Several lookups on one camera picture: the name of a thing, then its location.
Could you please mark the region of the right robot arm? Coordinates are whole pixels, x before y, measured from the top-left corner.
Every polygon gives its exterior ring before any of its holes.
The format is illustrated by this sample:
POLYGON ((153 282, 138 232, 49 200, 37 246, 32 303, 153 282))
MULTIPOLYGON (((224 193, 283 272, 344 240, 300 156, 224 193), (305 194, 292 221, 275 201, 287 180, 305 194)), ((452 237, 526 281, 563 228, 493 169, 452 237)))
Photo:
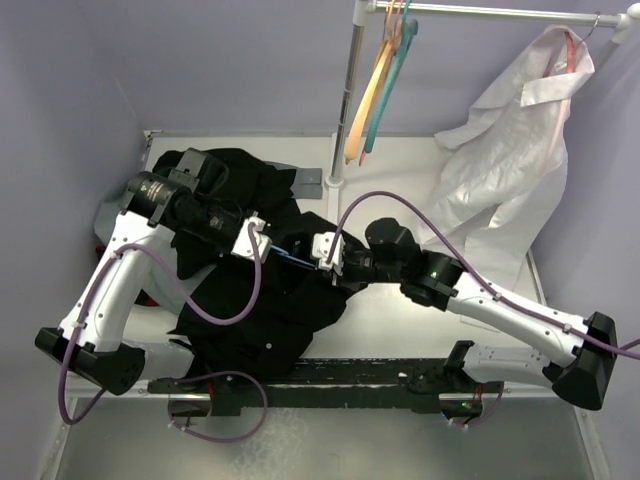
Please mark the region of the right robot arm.
POLYGON ((314 254, 336 284, 353 289, 393 283, 412 302, 468 317, 519 341, 495 347, 474 340, 455 343, 444 364, 456 391, 474 384, 513 382, 552 390, 567 403, 591 411, 603 407, 617 356, 615 322, 595 312, 588 318, 553 310, 480 278, 444 253, 422 249, 392 218, 372 222, 365 248, 334 232, 317 235, 314 254))

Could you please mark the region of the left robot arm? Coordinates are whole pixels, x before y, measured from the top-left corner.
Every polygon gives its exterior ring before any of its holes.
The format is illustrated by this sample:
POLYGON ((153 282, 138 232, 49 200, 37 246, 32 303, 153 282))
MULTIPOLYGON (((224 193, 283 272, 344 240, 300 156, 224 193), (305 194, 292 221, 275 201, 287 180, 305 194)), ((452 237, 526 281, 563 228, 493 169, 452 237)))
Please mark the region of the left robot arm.
POLYGON ((60 324, 41 328, 35 337, 36 348, 61 366, 60 395, 68 373, 113 395, 128 392, 140 380, 165 377, 184 392, 202 387, 206 369, 188 348, 170 340, 128 340, 125 326, 154 265, 171 280, 178 278, 160 255, 178 234, 202 241, 215 254, 261 267, 270 247, 261 235, 263 221, 212 197, 228 177, 223 161, 188 149, 168 172, 142 171, 128 181, 89 283, 60 324))

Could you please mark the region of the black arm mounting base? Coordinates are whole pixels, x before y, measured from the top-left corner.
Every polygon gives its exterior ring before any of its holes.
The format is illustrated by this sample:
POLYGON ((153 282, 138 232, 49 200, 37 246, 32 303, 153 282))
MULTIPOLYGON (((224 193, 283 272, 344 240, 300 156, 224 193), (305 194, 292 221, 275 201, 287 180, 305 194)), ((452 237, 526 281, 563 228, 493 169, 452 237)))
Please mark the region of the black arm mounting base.
POLYGON ((259 387, 237 375, 180 384, 155 380, 151 394, 172 401, 193 401, 213 416, 237 416, 243 408, 403 409, 443 414, 462 422, 484 412, 484 388, 455 380, 443 359, 304 359, 285 375, 260 381, 259 387))

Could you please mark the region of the light blue hanger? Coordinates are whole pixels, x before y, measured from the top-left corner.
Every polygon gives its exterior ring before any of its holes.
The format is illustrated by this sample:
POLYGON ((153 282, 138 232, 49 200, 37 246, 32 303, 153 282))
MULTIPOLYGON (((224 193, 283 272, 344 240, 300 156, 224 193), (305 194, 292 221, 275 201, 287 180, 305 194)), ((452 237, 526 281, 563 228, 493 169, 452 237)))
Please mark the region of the light blue hanger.
POLYGON ((280 257, 283 261, 292 264, 294 266, 305 268, 309 270, 316 270, 316 263, 309 258, 304 258, 301 256, 297 256, 282 247, 278 247, 276 245, 272 245, 270 248, 270 252, 280 257))

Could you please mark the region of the black button shirt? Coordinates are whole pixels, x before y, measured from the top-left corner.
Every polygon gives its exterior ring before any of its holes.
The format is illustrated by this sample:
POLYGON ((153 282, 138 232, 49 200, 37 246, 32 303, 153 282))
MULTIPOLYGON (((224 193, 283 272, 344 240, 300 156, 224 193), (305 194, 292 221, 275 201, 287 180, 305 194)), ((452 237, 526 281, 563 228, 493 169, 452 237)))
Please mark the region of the black button shirt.
MULTIPOLYGON (((334 229, 334 224, 317 214, 300 210, 290 189, 294 171, 279 170, 239 148, 209 153, 229 169, 228 179, 212 197, 235 201, 244 210, 256 212, 271 225, 270 237, 276 246, 305 258, 313 235, 334 229)), ((217 257, 193 238, 179 240, 178 248, 173 249, 180 281, 203 267, 215 267, 190 295, 206 313, 227 319, 247 305, 254 282, 251 262, 217 257)), ((352 295, 317 271, 269 255, 262 268, 259 297, 246 318, 220 327, 203 320, 185 303, 171 332, 190 344, 196 375, 222 370, 255 378, 285 373, 307 350, 316 332, 340 319, 352 295)))

